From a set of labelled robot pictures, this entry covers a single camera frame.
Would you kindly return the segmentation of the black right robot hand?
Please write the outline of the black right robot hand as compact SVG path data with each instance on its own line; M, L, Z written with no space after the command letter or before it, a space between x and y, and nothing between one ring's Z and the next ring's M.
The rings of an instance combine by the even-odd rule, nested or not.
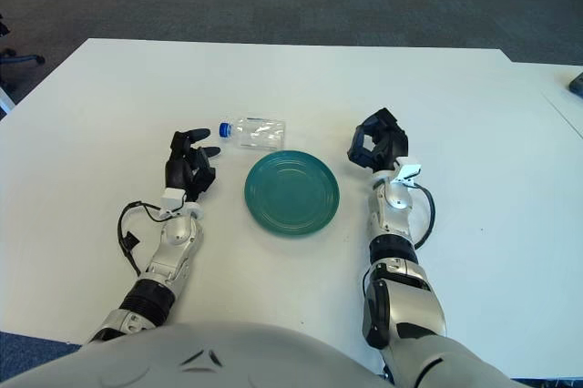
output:
M356 127L347 156L352 163L373 172L394 170L396 160L408 156L408 137L384 107Z

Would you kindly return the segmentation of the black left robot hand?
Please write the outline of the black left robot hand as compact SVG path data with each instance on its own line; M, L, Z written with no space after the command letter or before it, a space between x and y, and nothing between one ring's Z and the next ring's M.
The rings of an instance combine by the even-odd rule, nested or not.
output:
M183 189L187 202L196 202L216 178L216 169L209 158L220 154L219 147L193 145L210 136L208 128L176 131L170 143L170 155L165 165L165 187Z

